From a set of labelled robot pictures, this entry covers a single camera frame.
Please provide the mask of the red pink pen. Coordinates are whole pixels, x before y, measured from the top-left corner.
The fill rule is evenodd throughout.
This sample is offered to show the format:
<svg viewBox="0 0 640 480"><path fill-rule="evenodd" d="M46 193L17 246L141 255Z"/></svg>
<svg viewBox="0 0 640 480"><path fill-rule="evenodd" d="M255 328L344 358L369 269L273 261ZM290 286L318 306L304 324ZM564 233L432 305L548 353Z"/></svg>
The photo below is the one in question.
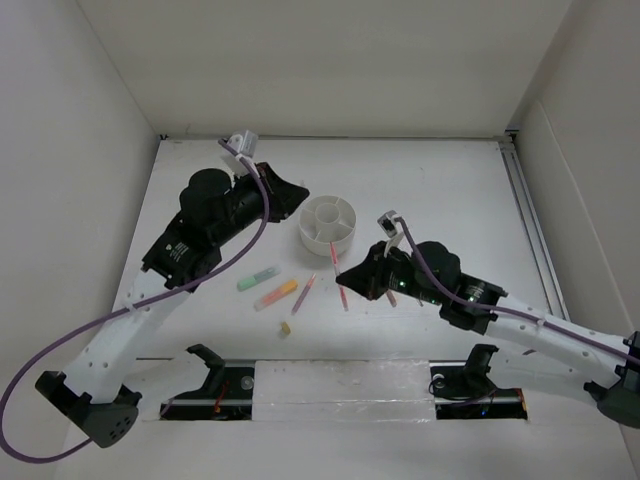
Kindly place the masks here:
<svg viewBox="0 0 640 480"><path fill-rule="evenodd" d="M346 297L346 293L345 293L344 287L337 282L337 278L338 278L338 276L340 275L341 272L340 272L340 268L339 268L337 252L336 252L335 245L334 245L333 242L329 242L329 248L330 248L331 261L332 261L332 265L333 265L333 269L334 269L334 273L335 273L335 277L336 277L336 283L338 284L338 288L339 288L339 295L340 295L342 307L343 307L343 310L345 312L348 312L349 311L349 305L348 305L348 300L347 300L347 297Z"/></svg>

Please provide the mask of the brown orange pen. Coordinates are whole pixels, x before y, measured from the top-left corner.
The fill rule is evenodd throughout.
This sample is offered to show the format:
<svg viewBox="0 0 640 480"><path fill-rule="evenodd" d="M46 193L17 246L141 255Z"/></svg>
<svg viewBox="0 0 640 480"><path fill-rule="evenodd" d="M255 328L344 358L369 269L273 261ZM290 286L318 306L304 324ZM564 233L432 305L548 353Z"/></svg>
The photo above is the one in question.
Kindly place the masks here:
<svg viewBox="0 0 640 480"><path fill-rule="evenodd" d="M393 308L396 308L396 307L397 307L397 300L396 300L396 298L395 298L394 294L393 294L390 290L388 290L388 291L386 292L386 296L387 296L387 299L388 299L388 301L389 301L390 305L391 305Z"/></svg>

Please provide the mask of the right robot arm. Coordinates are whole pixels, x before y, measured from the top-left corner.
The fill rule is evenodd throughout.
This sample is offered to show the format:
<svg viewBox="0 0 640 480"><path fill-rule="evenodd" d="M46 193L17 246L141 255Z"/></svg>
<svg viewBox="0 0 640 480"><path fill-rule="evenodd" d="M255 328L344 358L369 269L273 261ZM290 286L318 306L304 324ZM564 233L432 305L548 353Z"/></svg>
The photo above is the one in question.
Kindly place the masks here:
<svg viewBox="0 0 640 480"><path fill-rule="evenodd" d="M336 281L370 301L393 291L432 304L454 328L525 349L509 356L492 343L475 345L460 373L443 381L441 395L457 404L523 387L574 398L618 424L639 426L638 334L602 333L530 307L464 273L459 257L433 241L409 253L380 241Z"/></svg>

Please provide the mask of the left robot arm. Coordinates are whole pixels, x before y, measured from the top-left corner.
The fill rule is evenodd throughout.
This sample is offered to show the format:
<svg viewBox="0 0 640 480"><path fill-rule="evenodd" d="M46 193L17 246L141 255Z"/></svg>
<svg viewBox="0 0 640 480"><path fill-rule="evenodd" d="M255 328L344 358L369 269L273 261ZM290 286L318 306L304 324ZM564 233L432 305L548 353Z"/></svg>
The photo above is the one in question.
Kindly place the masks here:
<svg viewBox="0 0 640 480"><path fill-rule="evenodd" d="M63 370L38 378L37 391L99 447L114 445L132 428L144 395L125 377L162 323L196 290L196 280L221 263L222 246L255 221L289 218L309 195L266 162L256 170L194 173L180 193L179 212L143 257L123 300L124 315L107 321Z"/></svg>

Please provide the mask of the purple pink pen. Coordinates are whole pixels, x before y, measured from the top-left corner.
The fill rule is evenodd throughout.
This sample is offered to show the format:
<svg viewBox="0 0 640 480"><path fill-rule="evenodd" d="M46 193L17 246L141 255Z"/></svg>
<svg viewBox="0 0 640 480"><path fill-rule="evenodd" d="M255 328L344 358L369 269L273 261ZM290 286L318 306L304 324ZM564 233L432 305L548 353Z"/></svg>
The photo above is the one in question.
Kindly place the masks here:
<svg viewBox="0 0 640 480"><path fill-rule="evenodd" d="M316 279L316 273L313 273L308 279L308 281L306 282L304 288L301 290L300 295L298 296L296 302L293 305L293 308L291 310L292 316L296 315L299 309L301 308L305 298L307 297L307 295L309 294L310 290L314 285L315 279Z"/></svg>

